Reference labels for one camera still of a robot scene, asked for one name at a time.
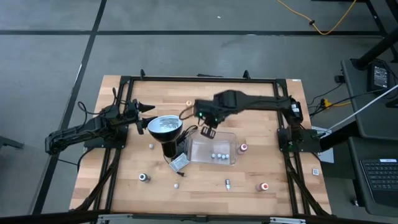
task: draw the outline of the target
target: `small bottle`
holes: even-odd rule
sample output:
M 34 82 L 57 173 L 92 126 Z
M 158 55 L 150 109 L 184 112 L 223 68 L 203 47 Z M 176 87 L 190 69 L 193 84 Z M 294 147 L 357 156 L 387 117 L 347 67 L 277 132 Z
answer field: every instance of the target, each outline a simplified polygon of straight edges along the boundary
M 256 185 L 256 190 L 258 192 L 262 192 L 262 191 L 268 190 L 268 184 L 266 184 L 266 183 L 257 184 Z
M 248 149 L 248 145 L 247 144 L 242 144 L 238 148 L 238 154 L 243 154 L 244 152 L 247 151 L 247 149 Z
M 150 177 L 146 174 L 140 174 L 139 180 L 141 180 L 142 182 L 148 183 L 150 181 Z

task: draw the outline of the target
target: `wooden table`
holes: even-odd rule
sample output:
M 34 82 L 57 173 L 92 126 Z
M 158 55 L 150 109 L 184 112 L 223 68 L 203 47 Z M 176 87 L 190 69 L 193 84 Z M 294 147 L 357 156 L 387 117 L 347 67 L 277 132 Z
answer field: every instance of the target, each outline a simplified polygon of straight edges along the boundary
M 99 91 L 95 111 L 110 105 L 112 87 L 118 87 L 120 76 L 105 76 Z M 304 127 L 311 128 L 308 109 L 300 80 L 286 80 L 289 94 L 301 102 Z M 156 108 L 144 117 L 179 115 L 186 101 L 195 98 L 212 99 L 223 90 L 241 90 L 248 95 L 274 96 L 271 84 L 264 83 L 207 83 L 207 82 L 134 82 L 132 99 L 137 98 Z M 183 129 L 197 124 L 190 118 Z M 164 161 L 162 147 L 145 131 L 140 136 L 135 125 L 129 126 L 126 147 L 122 150 L 111 210 L 126 213 L 174 213 L 206 215 L 292 215 L 283 155 L 279 151 L 275 111 L 243 111 L 232 115 L 219 125 L 217 131 L 235 133 L 239 143 L 246 143 L 248 151 L 238 157 L 234 166 L 190 163 L 183 168 L 186 177 L 173 172 Z M 317 202 L 331 212 L 319 161 L 310 153 L 301 153 L 305 183 Z M 70 208 L 79 206 L 98 182 L 104 149 L 94 149 L 81 162 Z M 312 175 L 312 169 L 320 175 Z M 140 173 L 149 174 L 151 182 L 138 180 Z M 225 179 L 231 181 L 227 191 Z M 256 192 L 254 186 L 267 182 L 269 190 Z M 108 187 L 103 191 L 104 208 Z M 302 212 L 300 191 L 295 186 L 299 211 Z

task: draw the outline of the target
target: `yellow cable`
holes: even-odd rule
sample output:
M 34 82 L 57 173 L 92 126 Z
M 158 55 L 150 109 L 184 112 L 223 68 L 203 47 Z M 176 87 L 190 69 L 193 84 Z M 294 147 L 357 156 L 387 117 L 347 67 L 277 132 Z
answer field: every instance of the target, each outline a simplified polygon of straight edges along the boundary
M 345 105 L 348 105 L 348 104 L 350 104 L 351 102 L 347 102 L 347 103 L 340 103 L 340 104 L 338 104 L 338 105 L 333 105 L 333 106 L 345 106 Z
M 306 18 L 308 21 L 312 21 L 312 19 L 310 19 L 310 18 L 308 18 L 307 16 L 305 16 L 305 15 L 303 15 L 303 14 L 301 14 L 301 13 L 299 13 L 299 12 L 296 12 L 296 11 L 294 11 L 293 9 L 291 9 L 290 7 L 288 7 L 285 3 L 283 3 L 282 1 L 280 1 L 280 0 L 277 0 L 279 3 L 281 3 L 282 5 L 284 5 L 288 10 L 290 10 L 291 12 L 293 12 L 294 14 L 297 14 L 297 15 L 299 15 L 299 16 L 302 16 L 302 17 L 304 17 L 304 18 Z M 319 34 L 321 34 L 321 35 L 328 35 L 328 34 L 330 34 L 331 32 L 333 32 L 334 31 L 334 29 L 336 29 L 339 25 L 340 25 L 340 23 L 343 21 L 343 19 L 347 16 L 347 14 L 348 14 L 348 12 L 350 12 L 350 10 L 353 8 L 353 6 L 354 6 L 354 4 L 356 3 L 356 0 L 354 0 L 353 1 L 353 3 L 351 4 L 351 6 L 348 8 L 348 10 L 346 11 L 346 13 L 343 15 L 343 17 L 336 23 L 336 25 L 330 30 L 330 31 L 328 31 L 328 32 L 326 32 L 326 33 L 322 33 L 319 29 L 318 29 L 318 27 L 315 25 L 315 23 L 313 23 L 312 24 L 312 26 L 318 31 L 318 33 Z

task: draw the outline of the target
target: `white cable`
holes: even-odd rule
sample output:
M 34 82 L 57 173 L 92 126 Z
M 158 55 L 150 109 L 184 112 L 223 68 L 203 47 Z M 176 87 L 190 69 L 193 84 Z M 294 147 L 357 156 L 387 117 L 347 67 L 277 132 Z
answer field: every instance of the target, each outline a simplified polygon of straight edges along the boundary
M 359 109 L 357 112 L 351 114 L 350 116 L 348 116 L 346 119 L 340 121 L 339 123 L 333 125 L 332 127 L 330 127 L 329 129 L 327 129 L 325 132 L 330 132 L 333 128 L 341 125 L 342 123 L 346 122 L 348 119 L 352 118 L 353 116 L 357 115 L 358 113 L 360 113 L 362 110 L 364 110 L 365 108 L 367 108 L 368 106 L 370 106 L 372 103 L 376 102 L 378 99 L 382 98 L 383 96 L 386 96 L 388 93 L 390 93 L 392 90 L 395 90 L 398 87 L 398 85 L 392 87 L 391 89 L 389 89 L 387 92 L 381 94 L 380 96 L 378 96 L 376 99 L 370 101 L 368 104 L 366 104 L 365 106 L 363 106 L 361 109 Z

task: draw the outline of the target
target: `clear plastic container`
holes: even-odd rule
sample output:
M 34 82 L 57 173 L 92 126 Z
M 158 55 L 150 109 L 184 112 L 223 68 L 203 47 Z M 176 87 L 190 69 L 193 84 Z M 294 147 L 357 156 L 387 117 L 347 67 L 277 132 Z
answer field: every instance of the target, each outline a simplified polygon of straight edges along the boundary
M 185 141 L 185 152 L 191 162 L 208 164 L 234 165 L 238 159 L 236 150 L 238 139 L 233 133 L 218 131 L 214 139 L 200 134 L 199 130 L 190 131 Z M 226 159 L 217 158 L 217 155 L 229 155 Z

